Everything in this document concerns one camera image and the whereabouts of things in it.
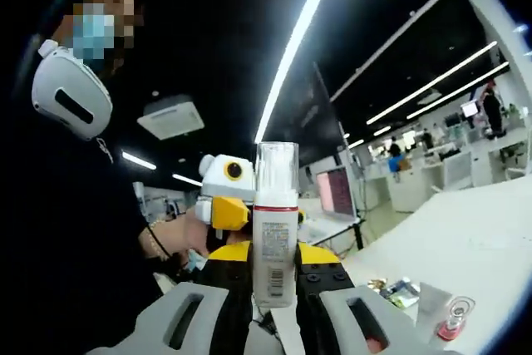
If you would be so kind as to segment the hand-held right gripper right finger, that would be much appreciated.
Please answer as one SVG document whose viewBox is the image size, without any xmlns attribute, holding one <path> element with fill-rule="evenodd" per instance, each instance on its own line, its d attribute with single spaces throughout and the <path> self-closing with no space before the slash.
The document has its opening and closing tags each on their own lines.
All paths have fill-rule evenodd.
<svg viewBox="0 0 532 355">
<path fill-rule="evenodd" d="M 449 354 L 418 337 L 413 321 L 356 286 L 331 251 L 298 243 L 296 319 L 306 354 Z"/>
</svg>

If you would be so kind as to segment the person's left hand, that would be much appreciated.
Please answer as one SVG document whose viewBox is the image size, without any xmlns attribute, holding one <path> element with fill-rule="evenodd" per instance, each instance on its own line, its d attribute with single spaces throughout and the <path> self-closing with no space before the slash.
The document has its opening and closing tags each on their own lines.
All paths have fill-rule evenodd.
<svg viewBox="0 0 532 355">
<path fill-rule="evenodd" d="M 197 219 L 195 209 L 189 208 L 184 215 L 183 238 L 185 248 L 194 250 L 197 254 L 208 258 L 210 251 L 207 248 L 209 226 Z"/>
</svg>

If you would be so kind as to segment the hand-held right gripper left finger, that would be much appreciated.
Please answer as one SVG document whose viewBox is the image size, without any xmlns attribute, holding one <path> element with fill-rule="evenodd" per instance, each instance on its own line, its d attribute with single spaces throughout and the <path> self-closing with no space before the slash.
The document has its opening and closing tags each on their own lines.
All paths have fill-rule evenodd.
<svg viewBox="0 0 532 355">
<path fill-rule="evenodd" d="M 100 354 L 243 354 L 253 318 L 251 243 L 215 250 L 196 283 L 182 282 L 137 317 L 133 333 Z"/>
</svg>

